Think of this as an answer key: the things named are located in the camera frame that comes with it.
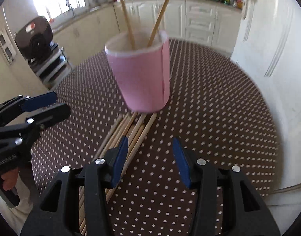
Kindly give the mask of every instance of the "metal screw head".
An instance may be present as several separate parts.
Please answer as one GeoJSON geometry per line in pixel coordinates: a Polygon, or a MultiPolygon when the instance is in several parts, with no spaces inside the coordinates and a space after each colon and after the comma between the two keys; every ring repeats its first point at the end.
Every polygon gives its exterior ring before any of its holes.
{"type": "Polygon", "coordinates": [[[33,119],[33,118],[28,118],[28,119],[26,120],[26,122],[27,122],[28,124],[31,124],[31,123],[34,122],[34,119],[33,119]]]}
{"type": "Polygon", "coordinates": [[[63,173],[67,173],[67,172],[70,171],[70,167],[69,167],[69,166],[64,166],[64,167],[61,168],[61,171],[62,171],[63,173]]]}
{"type": "Polygon", "coordinates": [[[15,144],[20,145],[23,142],[23,139],[21,137],[15,139],[15,144]]]}
{"type": "Polygon", "coordinates": [[[206,160],[198,159],[198,160],[196,161],[196,163],[197,163],[198,165],[204,166],[204,165],[206,164],[206,160]]]}
{"type": "Polygon", "coordinates": [[[101,165],[101,164],[104,164],[104,163],[105,163],[105,160],[104,160],[103,158],[99,158],[99,159],[95,160],[95,163],[96,163],[97,165],[101,165]]]}
{"type": "Polygon", "coordinates": [[[239,167],[239,166],[233,166],[232,167],[232,170],[234,171],[234,172],[240,172],[241,171],[241,168],[239,167]]]}

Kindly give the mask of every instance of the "person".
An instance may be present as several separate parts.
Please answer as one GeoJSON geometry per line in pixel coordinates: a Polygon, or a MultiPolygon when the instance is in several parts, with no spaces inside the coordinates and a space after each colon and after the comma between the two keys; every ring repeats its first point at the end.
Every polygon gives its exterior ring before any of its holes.
{"type": "Polygon", "coordinates": [[[3,189],[5,191],[16,188],[20,198],[18,206],[10,208],[0,197],[0,236],[20,235],[21,229],[33,208],[30,201],[30,190],[25,186],[19,174],[19,168],[15,168],[1,175],[3,181],[3,189]]]}

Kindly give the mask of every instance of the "shelf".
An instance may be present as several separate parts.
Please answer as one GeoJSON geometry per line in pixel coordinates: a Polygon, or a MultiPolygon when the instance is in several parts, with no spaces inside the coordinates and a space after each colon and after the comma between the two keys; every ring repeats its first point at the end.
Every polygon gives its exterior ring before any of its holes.
{"type": "Polygon", "coordinates": [[[54,54],[53,56],[51,56],[47,61],[45,61],[41,67],[36,70],[35,74],[37,76],[40,76],[43,71],[45,71],[58,57],[60,57],[63,54],[63,47],[59,49],[59,51],[54,54]]]}
{"type": "Polygon", "coordinates": [[[58,64],[50,74],[48,74],[48,76],[43,80],[43,83],[47,83],[67,63],[68,61],[66,60],[66,58],[64,58],[64,60],[60,64],[58,64]]]}

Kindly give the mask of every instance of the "polka dot tablecloth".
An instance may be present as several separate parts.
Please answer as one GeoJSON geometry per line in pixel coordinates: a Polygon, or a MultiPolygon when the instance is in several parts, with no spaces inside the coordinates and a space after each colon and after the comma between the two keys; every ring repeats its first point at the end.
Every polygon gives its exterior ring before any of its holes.
{"type": "MultiPolygon", "coordinates": [[[[265,196],[274,179],[274,122],[255,84],[228,58],[210,48],[170,41],[170,99],[112,196],[108,207],[115,235],[185,235],[196,192],[180,181],[172,137],[217,167],[241,167],[265,196]]],[[[71,117],[45,131],[33,148],[39,191],[64,165],[89,163],[127,107],[106,55],[79,65],[56,89],[71,117]]],[[[216,232],[222,195],[218,190],[216,232]]]]}

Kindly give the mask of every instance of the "pink object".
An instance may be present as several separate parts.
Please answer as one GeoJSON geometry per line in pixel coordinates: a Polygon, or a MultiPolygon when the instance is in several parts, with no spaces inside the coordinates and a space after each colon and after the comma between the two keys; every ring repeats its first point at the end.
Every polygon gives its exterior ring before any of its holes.
{"type": "Polygon", "coordinates": [[[155,112],[168,102],[170,88],[169,38],[159,31],[147,47],[151,29],[133,33],[136,50],[131,50],[128,34],[106,43],[106,54],[127,106],[132,111],[155,112]]]}

